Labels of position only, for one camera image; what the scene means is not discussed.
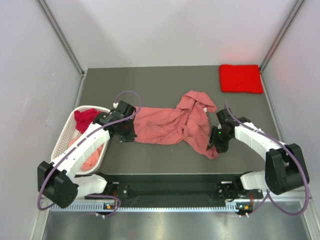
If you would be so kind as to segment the salmon pink t shirt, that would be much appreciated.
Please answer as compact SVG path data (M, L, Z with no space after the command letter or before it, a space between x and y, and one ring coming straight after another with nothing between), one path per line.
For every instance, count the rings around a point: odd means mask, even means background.
M204 92L189 91L175 108L142 107L134 119L135 141L143 144L174 145L182 141L210 160L218 157L208 147L211 126L207 113L217 106Z

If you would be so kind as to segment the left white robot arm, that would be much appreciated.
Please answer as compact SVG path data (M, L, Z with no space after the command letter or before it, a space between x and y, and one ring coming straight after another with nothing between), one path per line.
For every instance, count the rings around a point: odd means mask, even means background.
M87 130L67 150L51 162L43 161L37 167L39 197L45 196L64 209L75 199L98 194L109 198L114 191L111 183L99 174L78 177L85 161L113 136L121 142L136 138L134 118L139 108L120 101L110 112L99 113Z

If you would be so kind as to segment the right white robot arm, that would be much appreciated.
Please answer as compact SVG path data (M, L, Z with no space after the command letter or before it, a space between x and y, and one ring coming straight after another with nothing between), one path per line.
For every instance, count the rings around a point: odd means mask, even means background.
M285 144L267 135L245 117L236 118L228 108L217 114L218 126L211 128L208 148L220 153L229 149L232 139L244 143L265 162L262 171L249 171L231 181L227 198L245 198L252 190L269 190L275 195L308 185L309 173L299 145Z

